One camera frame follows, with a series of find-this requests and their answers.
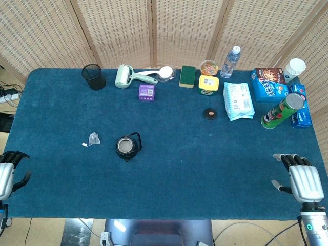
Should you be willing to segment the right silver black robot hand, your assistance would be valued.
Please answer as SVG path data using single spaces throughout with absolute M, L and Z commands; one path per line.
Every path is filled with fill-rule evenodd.
M 273 158 L 284 164 L 290 179 L 290 186 L 272 180 L 272 185 L 280 192 L 292 194 L 299 203 L 321 202 L 324 192 L 318 170 L 307 158 L 297 154 L 273 154 Z

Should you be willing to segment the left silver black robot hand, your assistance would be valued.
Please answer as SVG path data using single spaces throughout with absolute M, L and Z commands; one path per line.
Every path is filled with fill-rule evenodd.
M 1 154 L 1 202 L 10 197 L 12 192 L 24 187 L 31 177 L 31 171 L 26 172 L 20 182 L 13 183 L 15 170 L 23 158 L 30 158 L 20 151 L 7 151 Z

